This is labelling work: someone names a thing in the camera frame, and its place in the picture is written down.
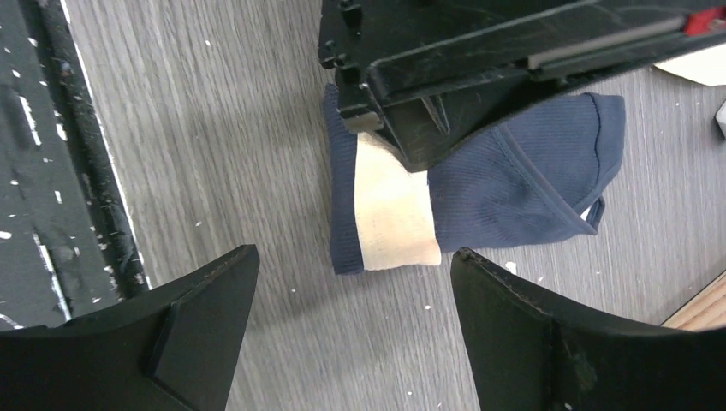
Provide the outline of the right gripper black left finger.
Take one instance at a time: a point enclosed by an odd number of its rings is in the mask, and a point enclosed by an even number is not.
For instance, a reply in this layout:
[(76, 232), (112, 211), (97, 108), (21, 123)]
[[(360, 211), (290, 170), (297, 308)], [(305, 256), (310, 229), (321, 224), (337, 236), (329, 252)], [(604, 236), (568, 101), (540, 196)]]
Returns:
[(244, 245), (64, 325), (3, 332), (2, 409), (224, 409), (259, 264)]

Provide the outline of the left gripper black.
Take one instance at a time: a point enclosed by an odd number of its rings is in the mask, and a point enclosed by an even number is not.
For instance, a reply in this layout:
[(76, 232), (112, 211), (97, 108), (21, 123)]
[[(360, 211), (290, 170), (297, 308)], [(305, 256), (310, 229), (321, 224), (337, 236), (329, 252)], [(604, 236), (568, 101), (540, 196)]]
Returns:
[(565, 93), (554, 77), (724, 40), (722, 1), (326, 1), (318, 59), (346, 128), (421, 171)]

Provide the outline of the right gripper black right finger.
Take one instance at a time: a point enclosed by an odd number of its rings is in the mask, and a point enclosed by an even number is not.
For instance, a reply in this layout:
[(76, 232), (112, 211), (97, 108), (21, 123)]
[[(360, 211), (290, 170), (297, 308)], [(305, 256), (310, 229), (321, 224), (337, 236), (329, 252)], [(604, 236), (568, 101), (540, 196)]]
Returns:
[(450, 278), (484, 410), (722, 410), (725, 331), (601, 312), (468, 248)]

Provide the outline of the navy underwear cream waistband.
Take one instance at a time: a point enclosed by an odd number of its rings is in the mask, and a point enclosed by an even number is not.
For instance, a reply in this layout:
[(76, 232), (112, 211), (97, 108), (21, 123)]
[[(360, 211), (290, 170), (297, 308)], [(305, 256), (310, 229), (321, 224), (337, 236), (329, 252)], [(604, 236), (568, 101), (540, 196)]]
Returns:
[(410, 172), (378, 138), (351, 134), (324, 90), (332, 172), (330, 259), (338, 275), (439, 265), (460, 247), (508, 248), (596, 235), (621, 168), (618, 95), (555, 98), (476, 133)]

